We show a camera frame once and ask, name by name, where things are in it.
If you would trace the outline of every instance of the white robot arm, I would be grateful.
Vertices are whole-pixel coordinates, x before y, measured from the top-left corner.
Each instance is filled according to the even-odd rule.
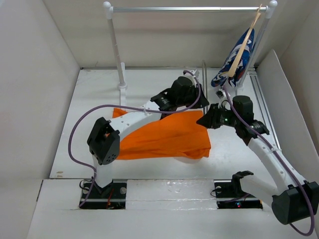
[[[230,102],[227,92],[221,91],[217,95]],[[250,171],[237,172],[232,176],[231,190],[234,194],[238,197],[245,193],[254,195],[271,206],[278,221],[284,225],[309,217],[310,208],[314,214],[317,213],[319,185],[306,181],[276,147],[266,126],[254,120],[253,103],[248,96],[235,96],[231,110],[223,104],[211,104],[207,114],[197,123],[206,128],[219,128],[222,125],[234,127],[237,135],[262,161],[276,184],[264,182]]]

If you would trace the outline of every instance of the white floor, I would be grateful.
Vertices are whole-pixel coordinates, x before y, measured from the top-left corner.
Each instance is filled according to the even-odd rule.
[[[208,69],[209,81],[217,71]],[[170,87],[182,69],[128,70],[126,73],[127,104],[138,107]],[[68,137],[75,122],[90,108],[119,103],[117,79],[115,70],[80,71],[52,167],[52,179],[43,183],[28,239],[303,238],[290,226],[281,225],[267,206],[264,210],[217,210],[216,201],[209,194],[213,179],[230,179],[237,171],[250,170],[261,179],[272,181],[235,130],[226,126],[208,131],[212,144],[208,158],[116,160],[113,178],[139,179],[128,181],[126,209],[78,209],[81,190],[77,178],[90,178],[92,171],[69,159]],[[262,120],[249,77],[244,87],[242,94],[254,102],[255,118]],[[213,89],[208,88],[208,100],[216,103]],[[75,133],[72,151],[80,161],[92,163],[86,140],[95,120],[101,116],[111,118],[112,109],[92,113]],[[310,221],[302,220],[296,226],[307,231]]]

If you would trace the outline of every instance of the blue and white garment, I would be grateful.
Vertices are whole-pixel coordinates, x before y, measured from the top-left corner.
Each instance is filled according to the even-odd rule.
[[[231,50],[229,56],[226,58],[224,66],[221,68],[221,70],[218,72],[218,74],[215,76],[215,78],[212,79],[212,81],[211,81],[212,87],[223,86],[227,80],[232,87],[236,87],[236,83],[240,80],[240,78],[243,76],[243,74],[245,72],[245,69],[246,69],[246,66],[247,66],[247,63],[249,60],[250,52],[251,52],[253,44],[254,44],[254,35],[255,35],[254,29],[251,31],[251,34],[248,38],[247,44],[245,46],[245,50],[244,50],[243,55],[240,59],[240,62],[238,64],[238,67],[236,69],[234,77],[231,77],[231,78],[228,77],[227,72],[229,71],[233,61],[235,60],[236,55],[237,55],[240,47],[242,46],[242,43],[247,35],[247,32],[248,32],[248,30],[237,41],[236,45]]]

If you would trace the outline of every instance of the orange fabric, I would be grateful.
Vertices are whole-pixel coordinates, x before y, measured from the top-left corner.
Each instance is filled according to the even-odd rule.
[[[113,118],[126,113],[115,108]],[[196,124],[202,116],[202,111],[186,111],[139,128],[121,141],[117,159],[208,157],[211,146],[207,129]]]

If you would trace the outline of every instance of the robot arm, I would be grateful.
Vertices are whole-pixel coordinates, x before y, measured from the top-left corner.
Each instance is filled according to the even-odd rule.
[[[121,140],[138,128],[167,117],[179,107],[193,105],[199,93],[193,76],[199,73],[197,70],[191,73],[185,72],[170,88],[152,97],[141,106],[141,111],[129,112],[110,120],[103,117],[96,120],[87,143],[97,171],[95,181],[101,190],[112,182],[112,162],[120,153]],[[191,108],[198,109],[207,105],[209,102],[201,90],[199,100]]]
[[[297,181],[304,188],[314,214],[317,213],[319,204],[319,185],[316,182],[307,182],[283,156],[276,147],[266,126],[254,120],[253,103],[247,96],[233,98],[233,107],[241,118],[257,133],[262,134],[271,143],[272,148],[256,135],[250,127],[245,126],[232,110],[227,110],[222,104],[212,104],[206,115],[197,123],[206,128],[219,128],[222,125],[234,127],[237,135],[259,157],[276,185],[271,185],[260,180],[253,172],[237,172],[232,176],[232,190],[238,196],[244,193],[254,195],[272,207],[274,215],[282,224],[290,224],[310,216],[305,198],[302,195],[295,179],[287,169],[278,161],[274,151],[279,154],[290,171],[293,171]]]

